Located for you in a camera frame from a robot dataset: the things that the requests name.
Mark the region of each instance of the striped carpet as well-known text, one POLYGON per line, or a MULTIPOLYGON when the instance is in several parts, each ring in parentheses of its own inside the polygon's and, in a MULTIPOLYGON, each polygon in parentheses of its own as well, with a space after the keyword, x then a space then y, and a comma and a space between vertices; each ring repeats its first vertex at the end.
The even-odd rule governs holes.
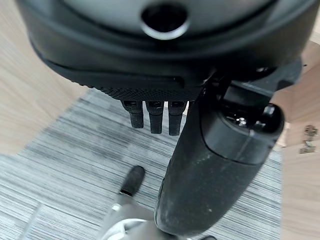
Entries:
MULTIPOLYGON (((178 140, 168 134, 168 111, 163 118, 161 135, 150 134, 147 114, 144 129, 132 129, 120 102, 93 89, 20 154, 0 155, 0 239, 94 240, 124 176, 138 164, 147 174, 136 199, 153 209, 178 140)), ((205 234, 280 239, 281 169, 274 151, 205 234)))

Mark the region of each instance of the circular hole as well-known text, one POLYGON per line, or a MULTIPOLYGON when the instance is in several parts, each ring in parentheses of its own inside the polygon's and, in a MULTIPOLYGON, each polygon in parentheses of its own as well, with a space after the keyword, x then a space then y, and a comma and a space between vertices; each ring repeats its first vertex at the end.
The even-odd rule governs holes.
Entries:
POLYGON ((163 3, 143 11, 142 30, 155 39, 180 37, 188 29, 187 11, 180 5, 163 3))

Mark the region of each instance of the light wood floor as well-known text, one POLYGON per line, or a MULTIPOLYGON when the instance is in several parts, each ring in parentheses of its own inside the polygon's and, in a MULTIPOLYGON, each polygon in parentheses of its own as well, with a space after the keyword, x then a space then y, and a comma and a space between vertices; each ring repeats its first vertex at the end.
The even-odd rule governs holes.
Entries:
MULTIPOLYGON (((292 94, 294 89, 288 88, 275 99, 290 120, 288 147, 283 151, 283 240, 320 239, 320 152, 298 154, 304 126, 320 127, 320 100, 316 98, 320 69, 309 73, 320 68, 319 49, 311 42, 304 53, 308 62, 304 77, 312 78, 300 86, 305 91, 292 94), (311 115, 306 106, 312 106, 311 115)), ((86 91, 36 57, 14 1, 1 0, 0 153, 20 152, 86 91)))
POLYGON ((0 1, 0 152, 19 152, 87 89, 33 52, 13 0, 0 1))

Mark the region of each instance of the black plastic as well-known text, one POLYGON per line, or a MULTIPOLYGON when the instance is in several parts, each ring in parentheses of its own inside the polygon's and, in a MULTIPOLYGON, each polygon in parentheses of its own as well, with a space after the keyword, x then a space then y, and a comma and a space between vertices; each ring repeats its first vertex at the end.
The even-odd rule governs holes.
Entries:
POLYGON ((180 126, 183 112, 186 110, 186 101, 169 101, 169 135, 178 136, 180 134, 180 126))
POLYGON ((145 173, 146 171, 142 166, 132 167, 122 183, 120 193, 133 197, 144 181, 145 173))
POLYGON ((214 97, 211 102, 201 98, 187 117, 157 202, 157 227, 177 236, 206 231, 231 208, 264 164, 285 122, 278 108, 273 132, 240 127, 225 119, 214 97))
MULTIPOLYGON (((130 74, 137 75, 130 85, 139 89, 146 86, 145 78, 140 80, 140 76, 161 76, 172 83, 180 78, 180 90, 203 86, 215 69, 241 72, 243 68, 272 68, 294 61, 312 32, 320 3, 304 0, 296 9, 268 22, 277 8, 274 1, 224 31, 162 42, 102 28, 61 0, 16 1, 34 48, 42 59, 73 70, 64 75, 70 80, 98 89, 129 88, 125 83, 128 81, 119 82, 114 75, 130 74), (96 72, 111 75, 102 78, 96 72)), ((153 80, 159 81, 148 79, 149 86, 157 89, 153 80)), ((171 87, 166 81, 161 84, 167 90, 171 87)))
POLYGON ((130 114, 131 126, 134 129, 144 128, 144 109, 142 101, 121 101, 122 106, 130 114))
POLYGON ((149 112, 150 131, 152 134, 162 133, 162 119, 164 115, 163 101, 146 101, 146 109, 149 112))

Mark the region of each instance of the screw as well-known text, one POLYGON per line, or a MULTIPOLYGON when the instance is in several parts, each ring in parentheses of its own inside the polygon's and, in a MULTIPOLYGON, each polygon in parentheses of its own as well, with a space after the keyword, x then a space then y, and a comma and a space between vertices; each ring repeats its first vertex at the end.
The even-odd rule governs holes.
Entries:
POLYGON ((268 70, 267 67, 259 67, 259 68, 256 69, 256 71, 257 71, 258 73, 262 73, 262 72, 265 72, 265 71, 267 71, 267 70, 268 70))
POLYGON ((237 122, 237 124, 238 124, 240 127, 244 127, 244 126, 247 125, 247 121, 246 121, 246 119, 243 118, 243 117, 237 118, 237 119, 236 119, 236 122, 237 122))

